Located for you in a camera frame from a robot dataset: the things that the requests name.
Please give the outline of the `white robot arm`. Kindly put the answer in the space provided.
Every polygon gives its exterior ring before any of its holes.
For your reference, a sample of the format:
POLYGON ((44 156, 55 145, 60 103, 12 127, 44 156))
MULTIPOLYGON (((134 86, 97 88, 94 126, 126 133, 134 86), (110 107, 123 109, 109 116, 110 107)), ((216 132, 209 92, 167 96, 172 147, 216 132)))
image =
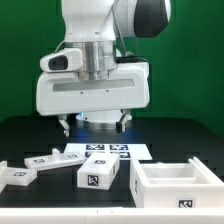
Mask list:
POLYGON ((66 135, 67 116, 88 126, 125 130, 130 110, 150 100, 149 63, 117 49, 125 36, 153 38, 168 25, 170 0, 61 0, 65 37, 40 60, 36 108, 56 115, 66 135))

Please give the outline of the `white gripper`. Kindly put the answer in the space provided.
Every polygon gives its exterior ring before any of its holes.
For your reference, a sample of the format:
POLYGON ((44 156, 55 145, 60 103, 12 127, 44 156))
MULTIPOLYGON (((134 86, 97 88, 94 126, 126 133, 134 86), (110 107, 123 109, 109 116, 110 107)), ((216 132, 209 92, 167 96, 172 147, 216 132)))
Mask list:
MULTIPOLYGON (((43 73, 37 83, 36 108, 43 115, 59 115, 64 135, 70 136, 66 114, 146 107, 149 103, 149 65, 121 63, 105 80, 80 81, 75 72, 43 73)), ((122 110, 116 131, 122 133, 131 119, 122 110)))

